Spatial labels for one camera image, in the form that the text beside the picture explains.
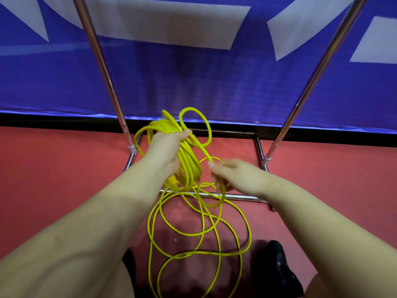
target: left hand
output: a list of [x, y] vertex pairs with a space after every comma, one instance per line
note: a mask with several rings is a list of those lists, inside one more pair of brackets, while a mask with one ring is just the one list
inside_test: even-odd
[[180, 165], [177, 157], [179, 143], [185, 140], [191, 132], [191, 130], [170, 134], [158, 132], [153, 136], [144, 159], [150, 162], [152, 167], [159, 169], [158, 173], [163, 182], [178, 171]]

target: coiled cable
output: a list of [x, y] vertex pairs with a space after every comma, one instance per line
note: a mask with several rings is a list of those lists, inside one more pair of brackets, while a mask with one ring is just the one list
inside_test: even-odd
[[[203, 162], [204, 160], [208, 160], [208, 161], [214, 161], [214, 159], [216, 160], [220, 160], [217, 157], [211, 157], [208, 152], [206, 151], [205, 147], [208, 146], [211, 143], [212, 140], [212, 133], [211, 133], [211, 127], [210, 124], [208, 123], [207, 119], [204, 117], [204, 115], [197, 109], [195, 108], [185, 108], [183, 109], [180, 113], [179, 113], [179, 122], [180, 125], [176, 122], [176, 120], [165, 110], [162, 111], [163, 117], [165, 119], [161, 119], [158, 121], [152, 121], [148, 126], [141, 128], [134, 137], [134, 141], [135, 141], [135, 145], [136, 148], [138, 149], [139, 153], [144, 156], [144, 152], [142, 151], [142, 149], [139, 147], [138, 144], [138, 137], [139, 135], [141, 135], [144, 131], [147, 131], [147, 138], [148, 138], [148, 144], [150, 145], [152, 137], [154, 135], [153, 131], [161, 131], [163, 133], [173, 133], [173, 132], [182, 132], [183, 130], [186, 130], [187, 127], [185, 125], [185, 123], [183, 122], [183, 115], [187, 112], [187, 111], [193, 111], [195, 113], [197, 113], [205, 122], [206, 126], [207, 126], [207, 130], [208, 130], [208, 140], [206, 143], [201, 144], [194, 135], [190, 134], [189, 137], [186, 140], [181, 141], [180, 143], [180, 148], [179, 148], [179, 152], [178, 152], [178, 159], [181, 163], [181, 165], [179, 166], [179, 170], [178, 172], [175, 174], [175, 178], [178, 181], [178, 184], [181, 184], [182, 187], [177, 186], [177, 184], [175, 184], [175, 182], [172, 182], [172, 179], [169, 178], [165, 181], [164, 186], [166, 187], [165, 190], [163, 191], [160, 200], [154, 205], [152, 211], [149, 214], [149, 218], [148, 218], [148, 223], [147, 223], [147, 231], [148, 231], [148, 235], [149, 238], [151, 240], [151, 244], [150, 244], [150, 249], [149, 249], [149, 260], [148, 260], [148, 279], [149, 279], [149, 285], [150, 288], [153, 292], [153, 295], [156, 298], [161, 298], [161, 291], [160, 291], [160, 277], [161, 277], [161, 273], [163, 272], [164, 268], [166, 267], [166, 265], [171, 262], [172, 260], [181, 260], [184, 258], [187, 258], [191, 255], [194, 254], [200, 254], [200, 255], [216, 255], [218, 256], [218, 265], [216, 268], [216, 272], [215, 275], [211, 281], [211, 284], [209, 285], [208, 289], [206, 290], [206, 292], [204, 293], [204, 295], [202, 296], [202, 298], [204, 298], [205, 296], [208, 295], [208, 293], [211, 291], [218, 275], [219, 275], [219, 270], [220, 270], [220, 265], [221, 265], [221, 257], [230, 257], [230, 256], [238, 256], [239, 257], [239, 274], [237, 277], [237, 281], [236, 284], [233, 288], [233, 290], [231, 291], [229, 297], [232, 297], [233, 294], [235, 293], [237, 286], [240, 282], [241, 279], [241, 274], [243, 271], [243, 257], [242, 255], [248, 251], [248, 249], [251, 246], [251, 241], [252, 241], [252, 237], [251, 237], [251, 230], [249, 227], [249, 224], [247, 222], [247, 219], [245, 217], [245, 215], [243, 214], [243, 212], [240, 210], [240, 208], [235, 205], [234, 203], [232, 203], [229, 200], [225, 200], [225, 185], [223, 183], [223, 180], [220, 180], [220, 186], [221, 186], [221, 195], [217, 195], [217, 194], [213, 194], [211, 192], [207, 192], [206, 190], [204, 190], [203, 188], [206, 187], [212, 187], [214, 190], [216, 190], [216, 186], [215, 183], [210, 183], [210, 182], [202, 182], [199, 185], [196, 184], [196, 182], [200, 182], [201, 180], [201, 172], [202, 172], [202, 168], [201, 168], [201, 162]], [[199, 161], [196, 156], [193, 153], [193, 150], [191, 147], [198, 147], [203, 154], [206, 156], [206, 158], [202, 159], [201, 161]], [[204, 192], [208, 195], [210, 195], [211, 197], [214, 197], [216, 199], [219, 199], [218, 202], [216, 202], [215, 204], [207, 204], [206, 202], [204, 202], [202, 200], [202, 198], [200, 197], [200, 192]], [[191, 207], [191, 209], [193, 209], [194, 211], [198, 212], [201, 214], [201, 219], [202, 219], [202, 230], [201, 232], [198, 233], [185, 233], [182, 232], [178, 229], [176, 229], [173, 225], [170, 224], [170, 222], [166, 219], [163, 211], [162, 211], [162, 206], [169, 201], [170, 199], [172, 199], [175, 196], [181, 195], [182, 198], [185, 200], [185, 202], [187, 203], [187, 205], [189, 205], [189, 207]], [[199, 209], [197, 209], [196, 207], [194, 207], [186, 198], [186, 196], [190, 196], [193, 197], [195, 199], [198, 200], [198, 205], [199, 205]], [[243, 250], [241, 250], [241, 246], [240, 246], [240, 242], [239, 239], [237, 237], [236, 232], [234, 231], [234, 229], [232, 228], [232, 226], [224, 219], [221, 218], [222, 215], [222, 204], [223, 202], [226, 202], [227, 204], [233, 206], [234, 208], [236, 208], [236, 210], [241, 214], [247, 230], [248, 230], [248, 244], [246, 246], [246, 248], [244, 248]], [[210, 213], [210, 211], [208, 210], [208, 208], [213, 208], [213, 207], [219, 207], [219, 214], [218, 215], [212, 215]], [[196, 246], [196, 248], [194, 248], [192, 251], [188, 251], [188, 252], [183, 252], [183, 253], [178, 253], [176, 255], [170, 255], [167, 252], [163, 251], [155, 242], [154, 240], [154, 227], [156, 224], [156, 218], [158, 213], [160, 212], [160, 215], [162, 217], [162, 219], [164, 220], [164, 222], [166, 223], [166, 225], [168, 225], [172, 230], [174, 230], [176, 233], [179, 233], [181, 235], [184, 236], [200, 236], [200, 240]], [[205, 225], [205, 219], [204, 217], [208, 216], [210, 221], [211, 221], [211, 226], [209, 228], [206, 229], [206, 225]], [[219, 234], [218, 231], [216, 229], [216, 226], [219, 222], [223, 222], [233, 233], [235, 240], [236, 240], [236, 245], [237, 245], [237, 251], [233, 252], [233, 253], [224, 253], [221, 251], [221, 244], [220, 244], [220, 238], [219, 238]], [[215, 232], [215, 236], [216, 236], [216, 240], [217, 240], [217, 244], [218, 244], [218, 251], [200, 251], [200, 245], [203, 241], [204, 235], [208, 232], [210, 232], [211, 230], [214, 230]], [[156, 280], [156, 289], [154, 289], [153, 287], [153, 283], [152, 283], [152, 278], [151, 278], [151, 261], [152, 261], [152, 251], [153, 251], [153, 246], [163, 255], [165, 255], [166, 257], [168, 257], [168, 259], [164, 262], [164, 264], [161, 266], [158, 275], [157, 275], [157, 280]]]

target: black baseboard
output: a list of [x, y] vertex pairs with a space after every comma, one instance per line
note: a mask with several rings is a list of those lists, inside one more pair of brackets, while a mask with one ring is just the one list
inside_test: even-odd
[[[135, 133], [148, 123], [149, 121], [147, 120], [127, 120], [127, 125], [131, 133]], [[191, 129], [206, 129], [204, 123], [186, 123], [186, 125]], [[122, 132], [117, 119], [66, 118], [24, 114], [0, 114], [0, 126], [32, 127], [53, 130], [101, 131], [111, 133]], [[214, 130], [222, 131], [215, 131], [213, 134], [214, 137], [250, 137], [246, 134], [227, 133], [227, 131], [239, 131], [242, 133], [257, 133], [260, 139], [265, 140], [274, 140], [280, 131], [279, 127], [240, 124], [212, 124], [211, 127]], [[197, 132], [196, 135], [206, 136], [206, 132]], [[397, 135], [352, 131], [291, 128], [284, 140], [397, 147]]]

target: hand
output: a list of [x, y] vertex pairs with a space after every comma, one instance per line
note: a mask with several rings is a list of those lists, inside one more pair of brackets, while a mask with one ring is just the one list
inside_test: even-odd
[[223, 178], [226, 191], [236, 189], [246, 195], [264, 199], [266, 180], [271, 174], [239, 159], [208, 162], [216, 188], [220, 188], [219, 177]]
[[191, 132], [191, 130], [170, 134], [158, 132], [153, 136], [144, 159], [149, 161], [152, 167], [159, 169], [158, 173], [164, 179], [163, 182], [178, 171], [179, 143], [185, 140]]

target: black shoe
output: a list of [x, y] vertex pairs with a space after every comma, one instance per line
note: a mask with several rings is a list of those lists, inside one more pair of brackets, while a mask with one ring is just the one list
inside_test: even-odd
[[303, 287], [289, 269], [283, 246], [271, 240], [266, 246], [260, 242], [252, 255], [252, 276], [256, 297], [303, 297]]
[[132, 286], [135, 288], [136, 265], [134, 254], [130, 248], [128, 248], [125, 252], [122, 261], [127, 268], [129, 277], [131, 278]]

